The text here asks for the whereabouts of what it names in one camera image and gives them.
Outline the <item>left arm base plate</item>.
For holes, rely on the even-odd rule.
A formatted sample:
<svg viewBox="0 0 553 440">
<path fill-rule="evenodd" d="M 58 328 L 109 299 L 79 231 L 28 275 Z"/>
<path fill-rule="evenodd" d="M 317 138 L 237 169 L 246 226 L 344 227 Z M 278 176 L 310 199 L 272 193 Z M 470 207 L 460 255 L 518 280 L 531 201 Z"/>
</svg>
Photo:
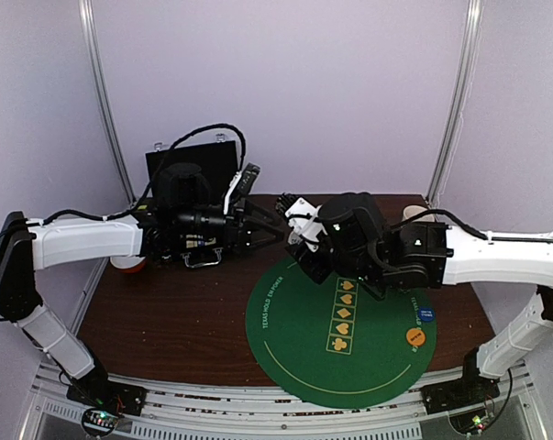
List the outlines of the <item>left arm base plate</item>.
<svg viewBox="0 0 553 440">
<path fill-rule="evenodd" d="M 66 392 L 68 400 L 95 407 L 117 415 L 140 416 L 147 397 L 145 388 L 109 381 L 103 395 L 83 392 L 70 385 Z"/>
</svg>

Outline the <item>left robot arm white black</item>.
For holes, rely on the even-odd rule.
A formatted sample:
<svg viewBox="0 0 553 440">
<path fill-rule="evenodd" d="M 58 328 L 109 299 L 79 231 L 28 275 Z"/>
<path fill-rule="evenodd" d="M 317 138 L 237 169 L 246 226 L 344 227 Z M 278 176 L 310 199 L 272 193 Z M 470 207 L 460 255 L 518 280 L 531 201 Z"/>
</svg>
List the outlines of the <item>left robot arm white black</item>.
<svg viewBox="0 0 553 440">
<path fill-rule="evenodd" d="M 69 210 L 32 220 L 10 213 L 0 232 L 0 317 L 19 327 L 69 376 L 84 398 L 105 407 L 115 397 L 101 362 L 37 292 L 35 274 L 51 266 L 108 258 L 121 270 L 182 261 L 188 269 L 219 264 L 283 239 L 280 220 L 248 201 L 260 168 L 234 175 L 222 203 L 211 202 L 200 166 L 175 163 L 156 172 L 151 197 L 125 214 Z"/>
</svg>

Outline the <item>blue small blind button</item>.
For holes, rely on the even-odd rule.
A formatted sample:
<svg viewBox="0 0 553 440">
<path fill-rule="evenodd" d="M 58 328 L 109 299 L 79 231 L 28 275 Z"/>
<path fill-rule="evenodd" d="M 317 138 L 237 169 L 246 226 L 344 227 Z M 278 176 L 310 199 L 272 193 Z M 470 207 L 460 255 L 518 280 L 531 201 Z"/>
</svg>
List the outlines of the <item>blue small blind button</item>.
<svg viewBox="0 0 553 440">
<path fill-rule="evenodd" d="M 417 316 L 421 322 L 430 323 L 436 320 L 436 313 L 433 308 L 420 307 L 417 310 Z"/>
</svg>

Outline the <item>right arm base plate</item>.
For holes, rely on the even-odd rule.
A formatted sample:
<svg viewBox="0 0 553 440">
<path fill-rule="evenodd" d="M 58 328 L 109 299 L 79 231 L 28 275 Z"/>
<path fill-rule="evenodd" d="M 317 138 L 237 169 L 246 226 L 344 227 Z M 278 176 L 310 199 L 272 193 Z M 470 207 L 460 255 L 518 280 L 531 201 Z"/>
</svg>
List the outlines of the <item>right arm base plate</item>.
<svg viewBox="0 0 553 440">
<path fill-rule="evenodd" d="M 442 413 L 483 403 L 487 397 L 499 397 L 499 380 L 454 379 L 426 385 L 421 389 L 421 394 L 428 414 Z"/>
</svg>

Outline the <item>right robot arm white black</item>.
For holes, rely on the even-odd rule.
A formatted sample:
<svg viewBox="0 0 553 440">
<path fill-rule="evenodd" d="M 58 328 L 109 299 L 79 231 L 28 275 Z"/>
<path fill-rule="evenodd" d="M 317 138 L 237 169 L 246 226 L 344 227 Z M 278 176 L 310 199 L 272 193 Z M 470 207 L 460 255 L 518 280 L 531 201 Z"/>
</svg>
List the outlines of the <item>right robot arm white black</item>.
<svg viewBox="0 0 553 440">
<path fill-rule="evenodd" d="M 319 206 L 284 194 L 276 209 L 292 229 L 288 252 L 317 284 L 335 272 L 377 299 L 389 289 L 476 281 L 536 286 L 523 311 L 465 357 L 462 377 L 449 384 L 461 404 L 474 403 L 553 334 L 553 232 L 482 232 L 442 209 L 390 225 L 367 192 L 342 193 Z"/>
</svg>

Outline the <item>orange big blind button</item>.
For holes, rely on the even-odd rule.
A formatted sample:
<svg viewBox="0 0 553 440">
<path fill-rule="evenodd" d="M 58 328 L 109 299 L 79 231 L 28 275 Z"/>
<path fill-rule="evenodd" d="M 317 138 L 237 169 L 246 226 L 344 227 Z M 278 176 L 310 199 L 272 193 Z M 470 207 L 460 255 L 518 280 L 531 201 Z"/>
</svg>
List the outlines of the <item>orange big blind button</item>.
<svg viewBox="0 0 553 440">
<path fill-rule="evenodd" d="M 426 333 L 419 327 L 413 327 L 406 331 L 405 339 L 414 351 L 426 344 Z"/>
</svg>

